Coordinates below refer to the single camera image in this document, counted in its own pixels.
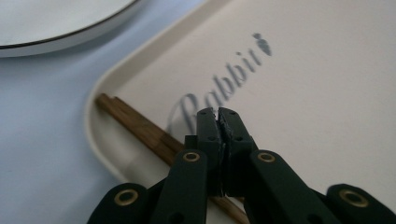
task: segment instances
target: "black plastic part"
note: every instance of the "black plastic part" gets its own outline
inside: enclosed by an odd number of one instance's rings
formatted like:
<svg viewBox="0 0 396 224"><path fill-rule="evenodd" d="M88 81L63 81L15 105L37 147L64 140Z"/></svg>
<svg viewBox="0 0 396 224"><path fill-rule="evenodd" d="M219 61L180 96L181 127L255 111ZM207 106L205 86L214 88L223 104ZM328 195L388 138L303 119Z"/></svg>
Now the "black plastic part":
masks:
<svg viewBox="0 0 396 224"><path fill-rule="evenodd" d="M346 184L328 189L329 206L343 223L396 223L395 214L363 189Z"/></svg>
<svg viewBox="0 0 396 224"><path fill-rule="evenodd" d="M187 149L177 153L149 223L205 223L206 167L207 158L202 151Z"/></svg>
<svg viewBox="0 0 396 224"><path fill-rule="evenodd" d="M216 117L212 108L197 113L197 148L207 156L207 193L209 196L223 196L221 169L223 145Z"/></svg>
<svg viewBox="0 0 396 224"><path fill-rule="evenodd" d="M132 197L137 197L134 202L130 204L121 203L128 202ZM102 201L99 202L98 206L93 211L88 224L147 223L149 217L149 214L147 213L148 201L149 194L143 186L130 183L118 185L111 189Z"/></svg>
<svg viewBox="0 0 396 224"><path fill-rule="evenodd" d="M219 126L225 143L223 190L230 197L243 197L249 175L248 156L257 146L235 111L219 108Z"/></svg>
<svg viewBox="0 0 396 224"><path fill-rule="evenodd" d="M270 217L257 223L340 223L316 193L293 172L276 153L257 150L251 153L252 172L256 177L249 184L245 202L256 219L262 218L257 208L267 209Z"/></svg>

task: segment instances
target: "table surface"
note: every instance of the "table surface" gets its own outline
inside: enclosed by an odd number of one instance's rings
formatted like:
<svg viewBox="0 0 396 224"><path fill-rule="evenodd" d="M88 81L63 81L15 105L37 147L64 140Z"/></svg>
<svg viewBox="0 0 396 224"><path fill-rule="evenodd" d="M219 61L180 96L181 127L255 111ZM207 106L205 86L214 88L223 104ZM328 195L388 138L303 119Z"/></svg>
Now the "table surface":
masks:
<svg viewBox="0 0 396 224"><path fill-rule="evenodd" d="M83 116L98 78L202 0L145 0L91 42L0 59L0 223L86 223L120 182L96 159Z"/></svg>

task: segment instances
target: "screw hole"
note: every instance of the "screw hole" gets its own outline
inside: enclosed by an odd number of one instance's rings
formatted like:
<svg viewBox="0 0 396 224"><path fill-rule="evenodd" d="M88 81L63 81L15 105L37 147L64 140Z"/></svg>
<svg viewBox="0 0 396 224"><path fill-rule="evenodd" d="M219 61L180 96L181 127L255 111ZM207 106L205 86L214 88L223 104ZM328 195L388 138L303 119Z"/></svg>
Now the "screw hole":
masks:
<svg viewBox="0 0 396 224"><path fill-rule="evenodd" d="M138 195L139 194L134 189L124 189L114 197L114 202L119 206L127 206L134 203L138 198Z"/></svg>
<svg viewBox="0 0 396 224"><path fill-rule="evenodd" d="M339 192L340 197L347 203L356 207L367 207L369 202L366 198L361 196L359 193L350 189L341 189Z"/></svg>
<svg viewBox="0 0 396 224"><path fill-rule="evenodd" d="M269 153L266 152L262 152L260 153L257 158L259 158L259 160L261 161L265 161L265 162L273 162L275 161L275 157Z"/></svg>
<svg viewBox="0 0 396 224"><path fill-rule="evenodd" d="M200 158L199 154L195 152L188 152L183 156L184 161L198 161Z"/></svg>
<svg viewBox="0 0 396 224"><path fill-rule="evenodd" d="M168 218L170 224L180 224L183 223L184 216L181 213L174 213Z"/></svg>

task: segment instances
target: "plate rim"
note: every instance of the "plate rim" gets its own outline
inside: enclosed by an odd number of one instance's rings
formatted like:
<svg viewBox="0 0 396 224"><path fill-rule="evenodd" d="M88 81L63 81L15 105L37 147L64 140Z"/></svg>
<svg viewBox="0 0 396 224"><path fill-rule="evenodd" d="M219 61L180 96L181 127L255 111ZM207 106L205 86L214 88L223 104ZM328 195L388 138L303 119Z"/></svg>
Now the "plate rim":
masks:
<svg viewBox="0 0 396 224"><path fill-rule="evenodd" d="M89 41L91 39L94 39L100 35L103 35L104 33L108 32L112 28L115 28L116 26L120 25L122 22L125 21L126 18L131 16L134 12L135 9L138 7L137 5L141 5L140 3L142 0L133 0L133 2L127 4L126 6L122 7L121 9L117 10L115 13L110 14L109 16L92 23L91 25L79 28L75 31L65 33L63 35L56 35L54 37L46 38L46 39L41 39L41 40L36 40L36 41L31 41L31 42L25 42L25 43L20 43L20 44L11 44L11 45L0 45L0 58L6 58L6 57L18 57L18 56L27 56L27 55L34 55L34 54L40 54L40 53L46 53L46 52L51 52L59 49L66 49L73 47L75 45L84 43L86 41ZM69 41L68 43L61 43L62 46L52 46L47 49L45 49L45 45L50 45L58 42L66 42ZM19 50L27 49L27 52L19 52Z"/></svg>

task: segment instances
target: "white plate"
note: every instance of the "white plate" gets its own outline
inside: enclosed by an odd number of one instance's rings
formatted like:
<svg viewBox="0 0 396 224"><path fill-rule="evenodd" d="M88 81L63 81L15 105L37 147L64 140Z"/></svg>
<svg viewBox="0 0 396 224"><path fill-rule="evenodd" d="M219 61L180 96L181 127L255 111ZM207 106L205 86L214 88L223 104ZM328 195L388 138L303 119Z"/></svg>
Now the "white plate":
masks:
<svg viewBox="0 0 396 224"><path fill-rule="evenodd" d="M91 40L129 19L140 2L2 1L0 57L45 53Z"/></svg>
<svg viewBox="0 0 396 224"><path fill-rule="evenodd" d="M92 150L121 180L150 187L166 165L95 97L119 96L180 141L198 109L222 105L312 189L347 183L396 210L391 7L206 1L98 81L85 115ZM213 209L209 220L227 223Z"/></svg>

